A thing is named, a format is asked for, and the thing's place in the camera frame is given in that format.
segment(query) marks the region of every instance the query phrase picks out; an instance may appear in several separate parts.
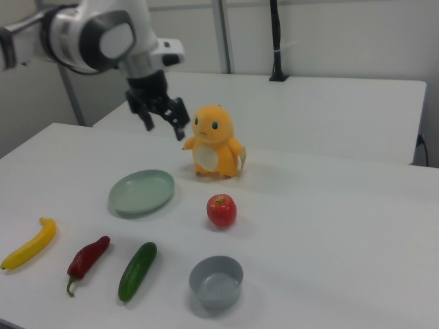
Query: red chili pepper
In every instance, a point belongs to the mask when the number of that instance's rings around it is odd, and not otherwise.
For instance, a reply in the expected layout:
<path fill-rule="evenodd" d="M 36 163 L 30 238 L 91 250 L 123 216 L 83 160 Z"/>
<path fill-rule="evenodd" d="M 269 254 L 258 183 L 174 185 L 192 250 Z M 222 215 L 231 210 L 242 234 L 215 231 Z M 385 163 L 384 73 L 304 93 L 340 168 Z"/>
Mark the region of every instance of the red chili pepper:
<path fill-rule="evenodd" d="M 98 241 L 83 247 L 71 262 L 67 274 L 70 275 L 67 285 L 67 293 L 70 297 L 75 296 L 70 292 L 70 286 L 78 279 L 82 279 L 87 271 L 92 267 L 96 260 L 106 251 L 110 244 L 110 238 L 103 236 Z"/>

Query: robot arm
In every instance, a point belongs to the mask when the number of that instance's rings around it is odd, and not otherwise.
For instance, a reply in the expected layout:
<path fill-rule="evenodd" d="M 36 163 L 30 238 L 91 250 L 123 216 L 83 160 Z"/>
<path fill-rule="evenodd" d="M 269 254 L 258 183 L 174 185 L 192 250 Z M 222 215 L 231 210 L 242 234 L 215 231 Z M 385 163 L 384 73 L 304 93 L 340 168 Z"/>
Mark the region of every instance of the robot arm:
<path fill-rule="evenodd" d="M 0 27 L 0 70 L 32 58 L 52 60 L 80 74 L 118 68 L 127 79 L 131 111 L 154 127 L 150 113 L 168 121 L 180 141 L 189 122 L 182 99 L 170 99 L 163 69 L 184 60 L 179 40 L 157 38 L 145 0 L 83 0 L 48 6 Z"/>

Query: orange plush toy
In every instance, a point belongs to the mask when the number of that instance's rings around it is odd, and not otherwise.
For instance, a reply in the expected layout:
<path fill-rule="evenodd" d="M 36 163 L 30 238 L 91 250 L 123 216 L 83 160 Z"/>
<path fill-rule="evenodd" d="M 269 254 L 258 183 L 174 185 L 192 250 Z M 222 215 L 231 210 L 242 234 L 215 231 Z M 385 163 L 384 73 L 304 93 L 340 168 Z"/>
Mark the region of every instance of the orange plush toy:
<path fill-rule="evenodd" d="M 192 120 L 192 136 L 183 149 L 191 149 L 195 172 L 219 173 L 223 178 L 236 175 L 238 156 L 241 169 L 246 158 L 246 148 L 235 138 L 233 122 L 225 108 L 207 105 L 199 108 Z"/>

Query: plush toy belly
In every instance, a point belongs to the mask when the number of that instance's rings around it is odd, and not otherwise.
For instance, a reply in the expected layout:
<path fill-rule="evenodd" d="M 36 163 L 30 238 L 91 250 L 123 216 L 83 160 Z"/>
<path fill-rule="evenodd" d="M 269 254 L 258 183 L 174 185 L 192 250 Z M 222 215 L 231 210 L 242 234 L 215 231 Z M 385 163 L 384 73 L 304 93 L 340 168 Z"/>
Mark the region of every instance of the plush toy belly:
<path fill-rule="evenodd" d="M 194 160 L 207 171 L 214 171 L 218 166 L 217 152 L 209 146 L 200 146 L 197 148 Z"/>

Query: pepper stem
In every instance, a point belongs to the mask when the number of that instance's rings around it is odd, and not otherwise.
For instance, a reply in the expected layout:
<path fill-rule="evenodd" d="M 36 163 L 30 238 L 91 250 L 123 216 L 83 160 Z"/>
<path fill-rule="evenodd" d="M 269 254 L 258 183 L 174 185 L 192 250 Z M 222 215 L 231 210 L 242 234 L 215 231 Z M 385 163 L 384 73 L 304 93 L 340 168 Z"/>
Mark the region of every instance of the pepper stem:
<path fill-rule="evenodd" d="M 70 295 L 70 297 L 75 297 L 75 294 L 70 291 L 70 286 L 75 281 L 76 281 L 76 277 L 75 276 L 70 276 L 69 283 L 67 284 L 67 293 Z"/>

